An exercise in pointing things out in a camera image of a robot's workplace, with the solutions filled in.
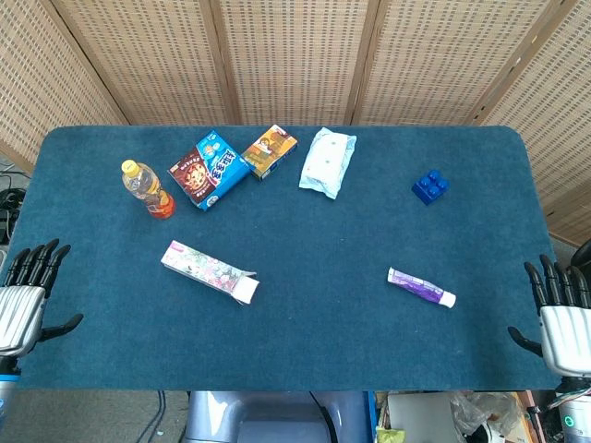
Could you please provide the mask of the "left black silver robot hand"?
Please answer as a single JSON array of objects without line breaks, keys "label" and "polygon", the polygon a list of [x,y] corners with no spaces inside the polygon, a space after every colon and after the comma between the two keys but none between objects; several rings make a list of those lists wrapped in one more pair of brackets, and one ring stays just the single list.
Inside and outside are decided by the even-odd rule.
[{"label": "left black silver robot hand", "polygon": [[76,314],[59,326],[42,324],[59,268],[71,249],[58,244],[54,239],[25,248],[10,263],[0,284],[0,360],[19,359],[37,343],[64,336],[82,321]]}]

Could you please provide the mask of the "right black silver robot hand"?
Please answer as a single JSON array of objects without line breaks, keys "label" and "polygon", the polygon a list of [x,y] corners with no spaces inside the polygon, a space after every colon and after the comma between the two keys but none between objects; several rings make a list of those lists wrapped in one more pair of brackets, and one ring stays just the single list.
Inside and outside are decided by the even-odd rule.
[{"label": "right black silver robot hand", "polygon": [[591,378],[591,286],[577,267],[566,268],[541,255],[542,270],[525,262],[541,331],[541,341],[509,327],[512,340],[542,358],[563,377]]}]

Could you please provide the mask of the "purple toothpaste tube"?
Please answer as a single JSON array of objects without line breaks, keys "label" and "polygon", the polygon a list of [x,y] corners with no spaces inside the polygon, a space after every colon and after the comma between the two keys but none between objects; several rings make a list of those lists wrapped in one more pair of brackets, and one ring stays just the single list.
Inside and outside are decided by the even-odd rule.
[{"label": "purple toothpaste tube", "polygon": [[453,308],[456,303],[456,295],[441,289],[439,286],[397,269],[389,268],[387,281],[419,298],[447,308]]}]

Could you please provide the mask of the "floral toothpaste carton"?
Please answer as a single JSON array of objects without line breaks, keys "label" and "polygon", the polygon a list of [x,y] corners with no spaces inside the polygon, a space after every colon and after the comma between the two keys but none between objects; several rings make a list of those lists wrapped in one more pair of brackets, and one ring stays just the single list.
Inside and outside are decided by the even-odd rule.
[{"label": "floral toothpaste carton", "polygon": [[173,240],[161,263],[181,275],[226,293],[241,305],[249,305],[259,286],[256,272],[229,265]]}]

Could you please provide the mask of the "grey board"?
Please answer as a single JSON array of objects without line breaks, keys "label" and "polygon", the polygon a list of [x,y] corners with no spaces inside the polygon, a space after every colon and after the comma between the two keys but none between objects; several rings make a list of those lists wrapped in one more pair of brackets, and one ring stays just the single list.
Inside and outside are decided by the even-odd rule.
[{"label": "grey board", "polygon": [[458,443],[448,393],[390,394],[388,410],[391,428],[405,432],[404,443]]}]

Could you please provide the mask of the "blue toy brick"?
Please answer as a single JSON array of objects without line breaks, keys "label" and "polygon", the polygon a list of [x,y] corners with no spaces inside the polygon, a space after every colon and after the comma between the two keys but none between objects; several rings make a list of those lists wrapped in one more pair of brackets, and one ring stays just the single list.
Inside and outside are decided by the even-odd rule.
[{"label": "blue toy brick", "polygon": [[412,192],[425,205],[437,201],[450,187],[450,182],[444,178],[440,171],[430,170],[412,185]]}]

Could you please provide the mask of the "blue snack box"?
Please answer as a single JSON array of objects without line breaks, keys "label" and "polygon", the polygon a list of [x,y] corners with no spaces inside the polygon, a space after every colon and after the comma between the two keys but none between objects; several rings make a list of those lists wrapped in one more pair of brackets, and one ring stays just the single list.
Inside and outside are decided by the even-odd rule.
[{"label": "blue snack box", "polygon": [[168,169],[191,202],[203,211],[250,172],[249,164],[215,130]]}]

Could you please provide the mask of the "yellow orange small box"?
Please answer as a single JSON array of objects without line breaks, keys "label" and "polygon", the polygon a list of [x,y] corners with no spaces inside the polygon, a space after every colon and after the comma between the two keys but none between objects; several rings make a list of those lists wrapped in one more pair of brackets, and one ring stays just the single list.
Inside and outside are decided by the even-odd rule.
[{"label": "yellow orange small box", "polygon": [[259,180],[265,179],[297,146],[297,140],[278,125],[272,125],[241,157]]}]

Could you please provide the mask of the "black chair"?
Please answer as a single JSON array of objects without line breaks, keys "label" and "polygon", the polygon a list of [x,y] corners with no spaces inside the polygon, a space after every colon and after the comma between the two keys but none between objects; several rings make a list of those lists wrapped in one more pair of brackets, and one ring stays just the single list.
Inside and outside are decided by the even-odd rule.
[{"label": "black chair", "polygon": [[561,266],[565,269],[568,266],[579,269],[591,286],[591,239],[582,244],[569,260],[564,259]]}]

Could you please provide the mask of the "clear crumpled plastic bag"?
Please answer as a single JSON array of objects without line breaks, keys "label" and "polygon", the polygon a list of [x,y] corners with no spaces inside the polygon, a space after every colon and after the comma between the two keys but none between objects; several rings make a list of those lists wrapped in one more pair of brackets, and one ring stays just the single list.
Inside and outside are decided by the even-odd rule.
[{"label": "clear crumpled plastic bag", "polygon": [[523,417],[523,407],[511,392],[455,391],[450,397],[458,436],[470,436],[481,425],[507,437]]}]

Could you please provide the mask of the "yellow cap drink bottle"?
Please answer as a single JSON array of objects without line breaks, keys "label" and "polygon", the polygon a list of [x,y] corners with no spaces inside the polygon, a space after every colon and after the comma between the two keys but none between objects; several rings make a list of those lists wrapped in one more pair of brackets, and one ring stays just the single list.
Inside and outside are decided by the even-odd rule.
[{"label": "yellow cap drink bottle", "polygon": [[165,220],[175,213],[174,198],[162,188],[152,168],[142,162],[125,160],[121,170],[125,188],[143,203],[152,217]]}]

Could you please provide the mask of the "blue felt table cloth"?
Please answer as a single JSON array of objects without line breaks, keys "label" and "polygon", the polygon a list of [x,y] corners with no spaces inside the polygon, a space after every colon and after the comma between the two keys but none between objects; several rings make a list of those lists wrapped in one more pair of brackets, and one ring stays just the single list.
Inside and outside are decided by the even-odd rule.
[{"label": "blue felt table cloth", "polygon": [[[298,187],[314,126],[266,179],[199,210],[167,171],[201,126],[71,126],[44,139],[13,232],[17,253],[71,246],[44,316],[82,322],[21,361],[26,389],[552,389],[559,378],[507,329],[540,337],[525,262],[552,251],[525,144],[507,126],[359,126],[336,199]],[[152,217],[121,164],[175,200]],[[425,205],[430,170],[450,182]],[[161,263],[173,240],[259,286],[241,305]],[[456,295],[453,308],[389,268]]]}]

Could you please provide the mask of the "grey robot torso base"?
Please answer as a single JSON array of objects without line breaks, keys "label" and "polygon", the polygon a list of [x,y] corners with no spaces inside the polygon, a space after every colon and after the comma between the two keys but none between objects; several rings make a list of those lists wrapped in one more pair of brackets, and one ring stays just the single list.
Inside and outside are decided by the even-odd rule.
[{"label": "grey robot torso base", "polygon": [[193,391],[182,443],[373,443],[364,391]]}]

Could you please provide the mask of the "light blue wipes pack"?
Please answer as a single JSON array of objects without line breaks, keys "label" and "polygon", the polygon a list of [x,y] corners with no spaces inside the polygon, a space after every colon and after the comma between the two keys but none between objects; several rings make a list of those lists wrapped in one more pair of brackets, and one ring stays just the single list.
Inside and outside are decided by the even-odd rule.
[{"label": "light blue wipes pack", "polygon": [[310,144],[298,187],[336,199],[355,146],[356,136],[323,127]]}]

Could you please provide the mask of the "woven bamboo folding screen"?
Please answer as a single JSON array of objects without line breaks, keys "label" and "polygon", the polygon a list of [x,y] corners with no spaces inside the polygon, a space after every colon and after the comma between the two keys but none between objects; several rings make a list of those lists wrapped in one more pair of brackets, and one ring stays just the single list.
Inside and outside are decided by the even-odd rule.
[{"label": "woven bamboo folding screen", "polygon": [[505,125],[591,239],[591,0],[0,0],[0,153],[74,125]]}]

